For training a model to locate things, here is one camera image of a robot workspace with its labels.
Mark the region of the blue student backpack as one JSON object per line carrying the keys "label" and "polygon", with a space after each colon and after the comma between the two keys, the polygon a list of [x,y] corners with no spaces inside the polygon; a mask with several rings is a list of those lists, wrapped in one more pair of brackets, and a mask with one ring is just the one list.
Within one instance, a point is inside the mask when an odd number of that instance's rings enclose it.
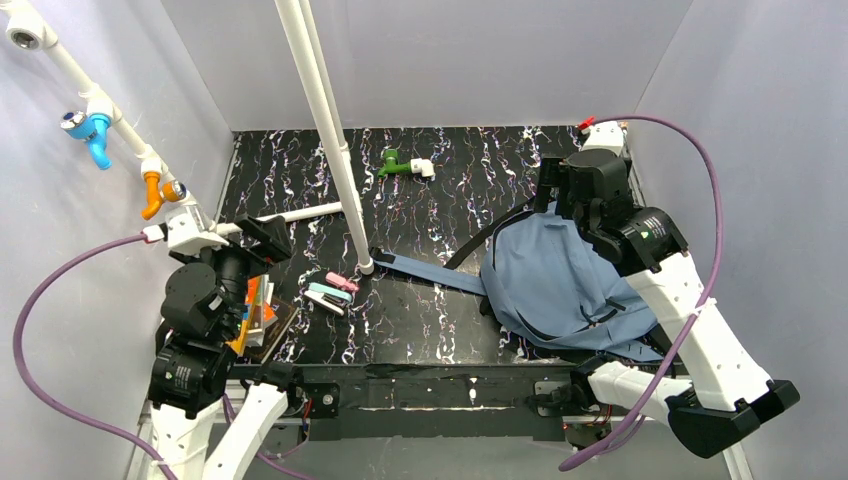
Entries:
{"label": "blue student backpack", "polygon": [[524,202],[494,220],[442,265],[374,247],[375,264],[478,295],[506,330],[547,350],[604,351],[637,362],[662,354],[643,339],[656,316],[549,205]]}

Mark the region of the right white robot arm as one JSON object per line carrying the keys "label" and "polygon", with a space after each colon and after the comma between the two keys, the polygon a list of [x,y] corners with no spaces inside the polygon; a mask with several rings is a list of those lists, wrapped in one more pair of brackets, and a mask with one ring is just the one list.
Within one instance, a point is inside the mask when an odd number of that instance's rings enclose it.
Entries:
{"label": "right white robot arm", "polygon": [[553,208],[635,290],[672,344],[655,373],[596,356],[570,375],[569,400],[616,405],[622,423],[567,459],[573,469],[634,431],[641,415],[669,426],[691,453],[712,457],[799,402],[796,386],[771,377],[741,345],[702,281],[671,217],[635,203],[631,164],[602,149],[542,161],[536,212]]}

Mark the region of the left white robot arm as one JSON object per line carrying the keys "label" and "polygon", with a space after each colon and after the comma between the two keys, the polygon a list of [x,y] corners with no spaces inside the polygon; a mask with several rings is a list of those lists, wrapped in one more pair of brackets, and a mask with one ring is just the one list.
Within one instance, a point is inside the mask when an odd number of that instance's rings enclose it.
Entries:
{"label": "left white robot arm", "polygon": [[147,399],[154,451],[148,479],[241,479],[294,389],[291,367],[264,367],[214,450],[209,435],[225,409],[249,282],[290,259],[286,221],[242,215],[208,225],[190,210],[143,231],[163,241],[180,267],[161,304]]}

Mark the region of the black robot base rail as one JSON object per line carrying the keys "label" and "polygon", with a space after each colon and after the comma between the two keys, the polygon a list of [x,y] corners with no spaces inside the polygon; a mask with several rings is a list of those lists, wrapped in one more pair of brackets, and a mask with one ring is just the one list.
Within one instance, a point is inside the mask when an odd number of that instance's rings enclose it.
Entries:
{"label": "black robot base rail", "polygon": [[582,404],[567,364],[304,364],[296,380],[313,404],[313,441],[530,437],[594,441],[617,409]]}

